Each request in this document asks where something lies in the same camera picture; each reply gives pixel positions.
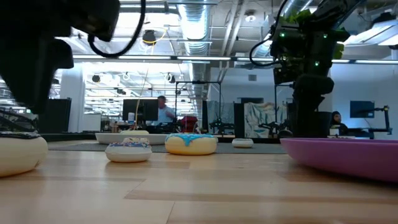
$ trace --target ceiling duct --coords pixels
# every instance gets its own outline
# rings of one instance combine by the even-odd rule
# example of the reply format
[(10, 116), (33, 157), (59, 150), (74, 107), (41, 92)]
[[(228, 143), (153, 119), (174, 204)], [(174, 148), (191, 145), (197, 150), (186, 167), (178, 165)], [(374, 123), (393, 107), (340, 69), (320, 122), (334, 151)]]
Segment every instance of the ceiling duct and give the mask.
[(12, 98), (12, 93), (7, 88), (0, 88), (0, 98)]
[[(201, 4), (180, 4), (178, 11), (181, 16), (181, 30), (185, 42), (187, 55), (204, 56), (209, 54), (209, 44), (202, 42), (208, 38), (210, 8)], [(191, 63), (189, 65), (191, 81), (209, 81), (210, 66), (205, 63)], [(192, 85), (192, 93), (197, 103), (197, 111), (201, 111), (201, 99), (207, 95), (208, 85)]]

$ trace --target computer monitor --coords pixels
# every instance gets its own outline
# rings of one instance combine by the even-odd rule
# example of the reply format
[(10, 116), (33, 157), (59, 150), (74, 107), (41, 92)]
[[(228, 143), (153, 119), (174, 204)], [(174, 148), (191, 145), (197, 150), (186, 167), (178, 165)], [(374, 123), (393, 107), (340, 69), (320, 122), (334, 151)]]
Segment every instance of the computer monitor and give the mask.
[(374, 101), (350, 101), (350, 118), (374, 118)]
[[(123, 100), (123, 121), (127, 121), (129, 113), (136, 113), (138, 100)], [(157, 99), (140, 100), (138, 120), (157, 121), (159, 101)]]

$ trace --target ceiling light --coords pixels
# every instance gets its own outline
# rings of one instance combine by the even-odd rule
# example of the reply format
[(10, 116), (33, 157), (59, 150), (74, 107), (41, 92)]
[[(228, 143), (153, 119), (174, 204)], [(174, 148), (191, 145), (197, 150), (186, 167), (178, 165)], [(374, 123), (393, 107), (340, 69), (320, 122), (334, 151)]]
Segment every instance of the ceiling light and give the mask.
[(216, 60), (216, 61), (228, 61), (231, 57), (197, 57), (197, 56), (178, 56), (177, 60)]
[(348, 63), (349, 60), (344, 60), (344, 59), (334, 59), (331, 61), (332, 63)]
[(355, 60), (355, 63), (370, 65), (398, 65), (398, 60)]
[[(273, 62), (273, 58), (252, 58), (255, 62)], [(238, 57), (236, 58), (239, 62), (250, 62), (249, 58), (246, 57)]]
[(93, 78), (91, 80), (95, 83), (99, 83), (101, 81), (101, 77), (99, 75), (93, 75)]
[(253, 22), (256, 20), (256, 16), (254, 15), (255, 10), (250, 9), (247, 10), (244, 15), (246, 16), (246, 18), (244, 18), (244, 20), (246, 20), (246, 22)]
[(130, 80), (130, 75), (129, 75), (128, 72), (126, 72), (125, 74), (123, 74), (123, 80), (124, 80), (124, 81)]
[[(99, 55), (74, 55), (73, 59), (104, 59)], [(127, 60), (170, 60), (170, 56), (155, 56), (155, 55), (123, 55), (118, 59), (127, 59)]]

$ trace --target column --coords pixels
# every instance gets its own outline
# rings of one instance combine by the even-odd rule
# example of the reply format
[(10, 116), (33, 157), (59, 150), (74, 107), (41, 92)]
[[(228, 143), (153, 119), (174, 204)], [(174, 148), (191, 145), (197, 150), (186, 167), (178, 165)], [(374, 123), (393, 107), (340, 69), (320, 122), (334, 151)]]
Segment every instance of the column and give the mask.
[(85, 89), (86, 83), (81, 64), (76, 63), (73, 68), (63, 71), (60, 98), (72, 99), (68, 128), (68, 132), (70, 133), (80, 133), (83, 131)]

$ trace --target black frame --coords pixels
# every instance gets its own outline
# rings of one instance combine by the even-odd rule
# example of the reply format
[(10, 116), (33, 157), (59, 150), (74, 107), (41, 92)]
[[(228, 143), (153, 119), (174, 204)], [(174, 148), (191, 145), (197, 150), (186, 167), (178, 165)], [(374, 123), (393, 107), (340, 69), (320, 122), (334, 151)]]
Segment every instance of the black frame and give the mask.
[(277, 99), (277, 87), (278, 86), (287, 86), (287, 87), (293, 87), (292, 84), (275, 84), (274, 85), (274, 110), (275, 110), (275, 123), (278, 122), (278, 113), (277, 113), (277, 109), (278, 109), (278, 99)]

